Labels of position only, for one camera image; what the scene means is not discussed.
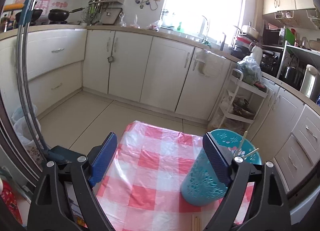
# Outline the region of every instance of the teal trash can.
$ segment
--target teal trash can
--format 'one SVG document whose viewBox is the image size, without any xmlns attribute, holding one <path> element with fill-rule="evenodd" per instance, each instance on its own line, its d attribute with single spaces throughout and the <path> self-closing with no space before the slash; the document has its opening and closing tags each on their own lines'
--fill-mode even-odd
<svg viewBox="0 0 320 231">
<path fill-rule="evenodd" d="M 230 148 L 234 154 L 239 147 L 242 136 L 236 132 L 217 129 L 210 132 L 211 136 L 221 146 Z M 240 155 L 248 154 L 256 148 L 247 139 L 244 141 Z M 258 152 L 245 159 L 247 162 L 262 165 Z M 181 184 L 181 194 L 184 199 L 194 206 L 205 206 L 224 197 L 227 187 L 221 183 L 211 166 L 208 157 L 202 148 L 192 168 Z"/>
</svg>

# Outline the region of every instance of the red and white tablecloth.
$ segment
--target red and white tablecloth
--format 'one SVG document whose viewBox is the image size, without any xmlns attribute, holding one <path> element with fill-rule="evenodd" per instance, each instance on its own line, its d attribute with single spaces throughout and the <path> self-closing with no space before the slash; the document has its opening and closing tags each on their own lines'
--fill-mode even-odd
<svg viewBox="0 0 320 231">
<path fill-rule="evenodd" d="M 97 193 L 117 231 L 191 230 L 192 214 L 204 228 L 221 200 L 188 204 L 180 185 L 202 148 L 202 137 L 135 121 L 127 126 Z M 253 190 L 249 183 L 236 217 L 241 223 Z"/>
</svg>

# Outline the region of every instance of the window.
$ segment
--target window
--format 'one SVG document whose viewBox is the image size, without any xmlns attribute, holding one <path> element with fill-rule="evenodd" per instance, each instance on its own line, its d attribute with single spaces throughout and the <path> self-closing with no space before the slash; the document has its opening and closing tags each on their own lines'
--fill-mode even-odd
<svg viewBox="0 0 320 231">
<path fill-rule="evenodd" d="M 207 31 L 206 17 L 209 40 L 219 41 L 224 32 L 226 43 L 230 44 L 236 33 L 233 25 L 239 25 L 242 4 L 243 0 L 165 0 L 163 12 L 168 11 L 175 29 L 181 22 L 181 31 L 199 38 Z"/>
</svg>

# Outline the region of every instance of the baseboard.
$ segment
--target baseboard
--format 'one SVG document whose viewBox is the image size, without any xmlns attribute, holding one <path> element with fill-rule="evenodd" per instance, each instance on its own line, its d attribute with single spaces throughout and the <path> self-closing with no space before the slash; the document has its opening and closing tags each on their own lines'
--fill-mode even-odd
<svg viewBox="0 0 320 231">
<path fill-rule="evenodd" d="M 52 106 L 50 106 L 49 108 L 47 108 L 46 110 L 44 110 L 42 113 L 40 113 L 37 116 L 37 119 L 40 121 L 43 117 L 45 117 L 48 113 L 50 113 L 51 111 L 53 111 L 55 108 L 57 108 L 59 105 L 61 105 L 62 103 L 64 103 L 66 100 L 70 99 L 71 97 L 73 97 L 75 94 L 81 92 L 81 88 L 75 90 L 74 92 L 72 92 L 71 94 L 68 94 L 66 97 L 62 98 L 60 101 L 56 102 L 55 104 L 53 104 Z"/>
<path fill-rule="evenodd" d="M 164 115 L 167 115 L 167 116 L 171 116 L 172 117 L 171 120 L 174 120 L 174 121 L 176 121 L 175 118 L 184 119 L 184 120 L 188 121 L 188 122 L 186 122 L 187 124 L 191 124 L 191 125 L 195 125 L 195 126 L 199 126 L 199 127 L 206 127 L 207 124 L 208 124 L 208 121 L 203 120 L 203 119 L 198 119 L 198 118 L 194 118 L 194 117 L 190 117 L 190 116 L 177 114 L 175 112 L 168 111 L 168 110 L 165 110 L 165 109 L 161 109 L 161 108 L 158 108 L 158 107 L 154 107 L 154 106 L 151 106 L 151 105 L 148 105 L 148 104 L 143 104 L 143 103 L 131 101 L 131 100 L 128 100 L 128 99 L 124 99 L 124 98 L 121 98 L 121 97 L 118 97 L 118 96 L 114 96 L 114 95 L 111 95 L 111 94 L 105 94 L 105 93 L 102 93 L 102 92 L 98 92 L 96 90 L 93 90 L 93 89 L 90 89 L 90 88 L 87 88 L 87 87 L 83 87 L 82 90 L 85 91 L 85 92 L 89 92 L 89 93 L 92 93 L 92 94 L 95 94 L 95 95 L 98 95 L 98 96 L 102 96 L 102 97 L 108 98 L 108 99 L 113 99 L 113 100 L 116 100 L 116 101 L 121 102 L 121 103 L 129 104 L 129 105 L 132 105 L 132 106 L 136 106 L 136 107 L 139 107 L 139 108 L 142 108 L 142 109 L 146 109 L 146 110 L 149 110 L 149 111 L 152 111 L 152 112 L 159 113 L 160 117 L 161 117 L 161 114 L 164 114 Z"/>
</svg>

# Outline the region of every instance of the tiled floor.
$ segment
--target tiled floor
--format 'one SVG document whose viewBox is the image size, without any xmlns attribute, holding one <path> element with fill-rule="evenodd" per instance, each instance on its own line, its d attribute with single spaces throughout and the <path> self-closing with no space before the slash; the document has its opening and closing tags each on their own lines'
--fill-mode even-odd
<svg viewBox="0 0 320 231">
<path fill-rule="evenodd" d="M 184 120 L 80 92 L 40 120 L 41 132 L 51 146 L 63 146 L 82 154 L 101 145 L 109 132 L 121 138 L 126 126 L 143 121 L 180 132 L 203 135 L 205 128 Z"/>
</svg>

